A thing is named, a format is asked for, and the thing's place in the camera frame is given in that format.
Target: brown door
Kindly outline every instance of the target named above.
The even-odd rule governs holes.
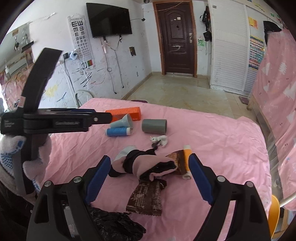
[[[194,75],[194,38],[189,3],[156,4],[163,41],[165,72]]]

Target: door frame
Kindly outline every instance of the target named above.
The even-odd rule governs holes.
[[[192,28],[193,28],[193,44],[194,44],[194,73],[193,77],[197,78],[197,41],[196,41],[196,24],[195,24],[195,18],[194,18],[194,12],[193,12],[193,5],[192,0],[163,0],[163,1],[157,1],[153,2],[153,8],[155,13],[155,19],[156,19],[156,27],[157,27],[157,35],[158,35],[158,42],[159,42],[159,50],[160,50],[160,60],[161,60],[161,73],[162,75],[165,75],[165,58],[164,58],[164,49],[163,49],[163,36],[160,31],[160,20],[157,13],[157,4],[161,3],[189,3],[190,6],[190,12],[191,12],[191,20],[192,20]]]

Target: blue cylinder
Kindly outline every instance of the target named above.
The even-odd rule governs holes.
[[[130,127],[109,128],[105,131],[106,136],[109,137],[123,137],[131,135]]]

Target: television screen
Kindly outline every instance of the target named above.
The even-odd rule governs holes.
[[[128,9],[97,3],[87,3],[86,8],[94,38],[132,34]]]

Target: baseboard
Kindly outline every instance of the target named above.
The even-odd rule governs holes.
[[[197,75],[198,79],[206,79],[207,80],[207,75],[202,75],[202,74],[198,74]]]
[[[150,73],[149,75],[147,75],[141,82],[139,82],[138,84],[135,85],[135,87],[133,87],[124,97],[122,97],[122,100],[127,100],[132,93],[134,93],[142,84],[144,84],[144,82],[149,79],[152,76],[152,73]]]
[[[162,72],[152,72],[153,75],[162,75]]]
[[[250,96],[250,93],[248,93],[248,92],[239,91],[239,90],[235,90],[235,89],[231,89],[231,88],[223,87],[223,86],[219,86],[219,85],[211,85],[210,88],[214,89],[214,90],[222,90],[222,91],[226,91],[226,92],[230,92],[230,93],[234,93],[234,94],[238,94],[238,95],[242,95],[242,96],[246,96],[246,97]]]

